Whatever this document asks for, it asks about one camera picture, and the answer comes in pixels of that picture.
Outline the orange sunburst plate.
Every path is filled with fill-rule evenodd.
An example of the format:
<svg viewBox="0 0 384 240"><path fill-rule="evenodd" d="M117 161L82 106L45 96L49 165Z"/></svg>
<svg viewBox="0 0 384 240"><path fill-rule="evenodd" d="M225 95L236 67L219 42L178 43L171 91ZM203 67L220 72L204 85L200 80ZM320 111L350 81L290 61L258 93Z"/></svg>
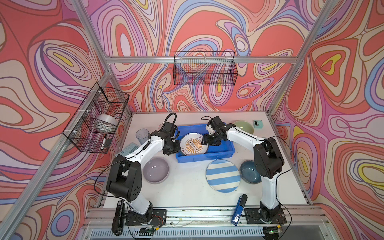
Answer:
<svg viewBox="0 0 384 240"><path fill-rule="evenodd" d="M181 153L184 156L201 155L208 151L208 146L202 144L203 135L199 133L189 133L181 141Z"/></svg>

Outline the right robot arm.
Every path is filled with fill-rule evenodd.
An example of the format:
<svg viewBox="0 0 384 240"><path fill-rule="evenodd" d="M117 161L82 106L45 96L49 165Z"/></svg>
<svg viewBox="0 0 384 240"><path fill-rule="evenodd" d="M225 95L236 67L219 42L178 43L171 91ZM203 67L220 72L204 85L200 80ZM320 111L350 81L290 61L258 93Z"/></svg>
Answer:
<svg viewBox="0 0 384 240"><path fill-rule="evenodd" d="M206 130L208 133L202 139L205 146L220 146L223 141L231 141L253 153L255 168L262 179L260 206L269 211L280 208L277 183L285 161L277 141L273 138L256 137L232 123L225 124L218 116L208 121Z"/></svg>

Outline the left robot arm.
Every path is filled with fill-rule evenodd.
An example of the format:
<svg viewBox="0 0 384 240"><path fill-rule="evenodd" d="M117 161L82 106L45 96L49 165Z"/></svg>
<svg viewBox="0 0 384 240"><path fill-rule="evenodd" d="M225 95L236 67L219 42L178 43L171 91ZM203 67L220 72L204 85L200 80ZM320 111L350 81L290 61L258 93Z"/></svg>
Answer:
<svg viewBox="0 0 384 240"><path fill-rule="evenodd" d="M180 151L178 127L165 122L159 131L148 134L148 139L133 153L118 155L111 164L106 191L114 197L124 199L139 215L150 215L151 202L141 193L142 163L146 164L157 153L172 155Z"/></svg>

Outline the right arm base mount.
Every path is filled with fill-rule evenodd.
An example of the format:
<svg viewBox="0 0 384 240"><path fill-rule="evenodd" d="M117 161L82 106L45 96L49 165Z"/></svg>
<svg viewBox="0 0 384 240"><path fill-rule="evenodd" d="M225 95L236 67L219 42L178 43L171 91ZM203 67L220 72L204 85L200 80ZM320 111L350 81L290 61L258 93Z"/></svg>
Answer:
<svg viewBox="0 0 384 240"><path fill-rule="evenodd" d="M249 225L267 224L267 225L284 225L287 223L284 211L281 205L274 209L266 207L261 208L245 208L244 216Z"/></svg>

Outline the blue striped plate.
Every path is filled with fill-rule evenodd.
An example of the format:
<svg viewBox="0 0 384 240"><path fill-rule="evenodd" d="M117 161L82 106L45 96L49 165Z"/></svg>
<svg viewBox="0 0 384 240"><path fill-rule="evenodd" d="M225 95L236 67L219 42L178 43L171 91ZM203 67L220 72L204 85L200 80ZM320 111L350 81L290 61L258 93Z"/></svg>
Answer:
<svg viewBox="0 0 384 240"><path fill-rule="evenodd" d="M231 193L239 187L241 176L238 168L232 162L215 160L207 166L206 180L215 191Z"/></svg>

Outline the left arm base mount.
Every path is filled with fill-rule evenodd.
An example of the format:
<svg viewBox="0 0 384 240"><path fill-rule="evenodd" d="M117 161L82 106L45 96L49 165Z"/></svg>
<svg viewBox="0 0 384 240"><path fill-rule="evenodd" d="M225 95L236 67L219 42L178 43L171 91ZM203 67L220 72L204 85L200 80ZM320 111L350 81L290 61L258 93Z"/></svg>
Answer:
<svg viewBox="0 0 384 240"><path fill-rule="evenodd" d="M145 215L139 215L138 213L129 209L126 214L125 224L127 226L159 227L166 224L166 217L166 209L154 209L151 213Z"/></svg>

